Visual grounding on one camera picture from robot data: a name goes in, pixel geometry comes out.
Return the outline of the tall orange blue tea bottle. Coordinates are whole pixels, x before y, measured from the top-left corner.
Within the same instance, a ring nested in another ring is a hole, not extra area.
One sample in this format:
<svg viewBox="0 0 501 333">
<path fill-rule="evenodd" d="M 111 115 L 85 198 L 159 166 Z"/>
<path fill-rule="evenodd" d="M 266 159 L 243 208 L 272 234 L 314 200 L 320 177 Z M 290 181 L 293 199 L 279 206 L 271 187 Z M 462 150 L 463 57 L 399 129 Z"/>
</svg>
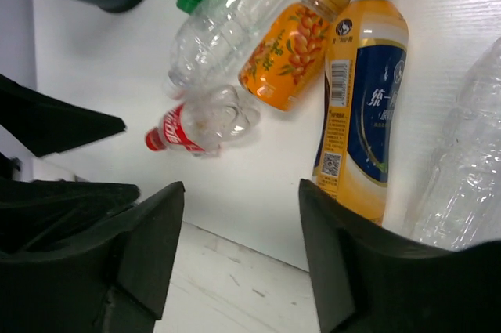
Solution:
<svg viewBox="0 0 501 333">
<path fill-rule="evenodd" d="M 377 225 L 408 39 L 392 0 L 351 0 L 330 29 L 325 53 L 323 130 L 312 181 Z"/>
</svg>

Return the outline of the clear crushed bottle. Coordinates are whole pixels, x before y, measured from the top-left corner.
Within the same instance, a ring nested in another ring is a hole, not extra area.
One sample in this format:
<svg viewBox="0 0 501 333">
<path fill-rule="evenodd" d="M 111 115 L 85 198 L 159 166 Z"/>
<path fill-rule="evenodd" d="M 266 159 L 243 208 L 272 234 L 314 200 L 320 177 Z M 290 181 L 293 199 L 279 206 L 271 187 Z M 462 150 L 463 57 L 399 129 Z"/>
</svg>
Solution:
<svg viewBox="0 0 501 333">
<path fill-rule="evenodd" d="M 465 74 L 405 227 L 413 241 L 459 251 L 485 239 L 499 210 L 500 42 L 494 41 Z"/>
</svg>

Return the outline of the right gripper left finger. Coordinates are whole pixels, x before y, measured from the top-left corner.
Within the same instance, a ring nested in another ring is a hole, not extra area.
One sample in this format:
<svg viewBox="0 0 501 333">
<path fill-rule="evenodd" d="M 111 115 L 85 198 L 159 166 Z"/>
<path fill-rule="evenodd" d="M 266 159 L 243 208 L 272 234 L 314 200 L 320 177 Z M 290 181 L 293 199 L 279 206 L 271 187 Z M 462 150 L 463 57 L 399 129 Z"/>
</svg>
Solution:
<svg viewBox="0 0 501 333">
<path fill-rule="evenodd" d="M 151 332 L 164 312 L 185 187 L 1 183 L 4 332 Z"/>
</svg>

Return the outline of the small orange floral bottle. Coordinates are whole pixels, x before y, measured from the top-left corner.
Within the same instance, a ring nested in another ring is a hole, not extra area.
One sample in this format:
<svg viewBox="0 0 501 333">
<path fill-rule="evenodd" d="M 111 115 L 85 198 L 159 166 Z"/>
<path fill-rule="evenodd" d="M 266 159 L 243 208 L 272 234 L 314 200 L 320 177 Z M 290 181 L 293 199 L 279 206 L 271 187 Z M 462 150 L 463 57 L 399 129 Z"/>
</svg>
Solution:
<svg viewBox="0 0 501 333">
<path fill-rule="evenodd" d="M 329 30 L 351 0 L 300 0 L 276 18 L 239 72 L 263 103 L 289 111 L 323 68 Z"/>
</svg>

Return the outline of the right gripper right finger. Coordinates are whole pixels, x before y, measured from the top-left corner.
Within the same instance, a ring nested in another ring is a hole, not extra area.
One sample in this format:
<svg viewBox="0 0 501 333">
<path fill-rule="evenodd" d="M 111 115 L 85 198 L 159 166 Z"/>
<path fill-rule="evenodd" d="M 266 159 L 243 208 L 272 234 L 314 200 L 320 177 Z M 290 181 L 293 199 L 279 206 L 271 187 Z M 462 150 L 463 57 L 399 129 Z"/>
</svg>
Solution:
<svg viewBox="0 0 501 333">
<path fill-rule="evenodd" d="M 450 252 L 370 222 L 309 180 L 298 196 L 321 331 L 499 331 L 498 241 Z"/>
</svg>

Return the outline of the red label cola bottle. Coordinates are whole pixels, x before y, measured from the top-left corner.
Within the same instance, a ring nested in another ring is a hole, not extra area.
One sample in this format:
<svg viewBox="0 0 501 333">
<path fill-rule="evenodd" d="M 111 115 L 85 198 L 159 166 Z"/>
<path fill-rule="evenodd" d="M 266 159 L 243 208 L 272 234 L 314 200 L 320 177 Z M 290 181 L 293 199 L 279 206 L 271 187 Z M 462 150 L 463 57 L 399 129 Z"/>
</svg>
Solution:
<svg viewBox="0 0 501 333">
<path fill-rule="evenodd" d="M 166 111 L 145 135 L 145 144 L 151 151 L 185 150 L 195 157 L 217 157 L 222 144 L 241 139 L 260 119 L 258 105 L 245 89 L 201 89 Z"/>
</svg>

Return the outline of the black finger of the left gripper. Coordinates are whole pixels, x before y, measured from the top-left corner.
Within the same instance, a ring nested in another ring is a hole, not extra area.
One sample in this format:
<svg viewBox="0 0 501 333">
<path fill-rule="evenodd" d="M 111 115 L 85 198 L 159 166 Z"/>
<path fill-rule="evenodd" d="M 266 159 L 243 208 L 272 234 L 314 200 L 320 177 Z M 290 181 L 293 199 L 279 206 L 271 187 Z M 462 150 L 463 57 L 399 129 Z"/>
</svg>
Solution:
<svg viewBox="0 0 501 333">
<path fill-rule="evenodd" d="M 44 157 L 126 130 L 121 118 L 77 107 L 1 76 L 1 126 L 33 155 Z"/>
</svg>

